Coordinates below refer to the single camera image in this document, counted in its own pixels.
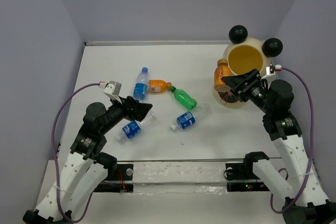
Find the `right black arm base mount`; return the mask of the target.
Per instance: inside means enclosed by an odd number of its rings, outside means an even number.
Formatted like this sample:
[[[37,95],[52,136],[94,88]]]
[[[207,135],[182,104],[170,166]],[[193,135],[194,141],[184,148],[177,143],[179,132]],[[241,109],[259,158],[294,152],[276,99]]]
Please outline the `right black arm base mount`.
[[[261,179],[246,171],[243,163],[226,163],[223,176],[229,193],[269,191]]]

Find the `green plastic bottle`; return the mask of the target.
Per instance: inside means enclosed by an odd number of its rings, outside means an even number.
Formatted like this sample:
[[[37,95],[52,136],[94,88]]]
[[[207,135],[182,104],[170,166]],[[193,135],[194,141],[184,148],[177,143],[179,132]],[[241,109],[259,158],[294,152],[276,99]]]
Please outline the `green plastic bottle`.
[[[197,106],[197,101],[193,99],[186,91],[183,89],[177,89],[175,86],[170,88],[175,100],[185,107],[187,110],[192,110]]]

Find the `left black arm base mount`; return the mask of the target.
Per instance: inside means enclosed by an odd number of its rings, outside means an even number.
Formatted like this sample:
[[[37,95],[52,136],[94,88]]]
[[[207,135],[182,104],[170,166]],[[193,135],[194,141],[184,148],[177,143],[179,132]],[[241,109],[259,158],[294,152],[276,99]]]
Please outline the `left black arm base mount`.
[[[132,193],[134,166],[131,163],[118,163],[115,172],[108,176],[95,188],[95,193]]]

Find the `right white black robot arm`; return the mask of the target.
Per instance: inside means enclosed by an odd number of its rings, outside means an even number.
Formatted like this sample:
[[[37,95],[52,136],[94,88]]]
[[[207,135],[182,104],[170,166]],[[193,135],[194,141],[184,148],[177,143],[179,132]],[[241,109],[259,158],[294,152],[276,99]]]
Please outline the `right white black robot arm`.
[[[264,116],[262,122],[270,140],[278,150],[288,178],[283,178],[263,152],[245,155],[241,171],[248,178],[258,177],[271,192],[271,197],[284,200],[280,210],[285,223],[331,223],[335,220],[335,203],[320,186],[313,166],[313,144],[306,152],[302,130],[290,112],[294,100],[292,86],[285,80],[271,83],[254,69],[248,73],[223,77],[231,93],[241,102],[251,101]]]

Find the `amber tea bottle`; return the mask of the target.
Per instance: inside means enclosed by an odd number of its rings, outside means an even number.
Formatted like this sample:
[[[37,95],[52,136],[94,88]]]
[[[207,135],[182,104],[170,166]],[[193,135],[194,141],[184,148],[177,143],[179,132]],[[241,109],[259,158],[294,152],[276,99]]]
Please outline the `amber tea bottle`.
[[[228,61],[226,59],[220,59],[217,61],[217,68],[214,72],[214,89],[218,92],[227,92],[230,87],[222,80],[222,77],[230,77],[232,72],[228,67]]]

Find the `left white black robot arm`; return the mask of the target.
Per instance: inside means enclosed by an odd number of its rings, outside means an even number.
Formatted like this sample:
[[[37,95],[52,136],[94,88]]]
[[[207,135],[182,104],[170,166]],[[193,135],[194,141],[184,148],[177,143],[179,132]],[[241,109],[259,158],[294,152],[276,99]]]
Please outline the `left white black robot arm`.
[[[34,210],[26,211],[24,223],[76,223],[79,209],[96,187],[116,174],[117,159],[102,151],[106,133],[123,119],[143,120],[152,107],[130,96],[117,98],[109,108],[90,104],[64,166],[55,166],[55,183]]]

